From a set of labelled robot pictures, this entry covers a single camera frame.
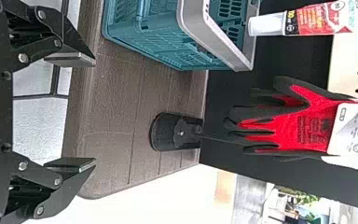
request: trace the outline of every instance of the teal plastic crate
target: teal plastic crate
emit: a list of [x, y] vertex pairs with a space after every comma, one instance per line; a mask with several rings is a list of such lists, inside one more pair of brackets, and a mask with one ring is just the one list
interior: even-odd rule
[[[246, 0], [211, 0], [209, 13], [242, 49]], [[229, 70], [185, 34], [176, 20], [177, 0], [106, 0], [103, 35], [177, 70]]]

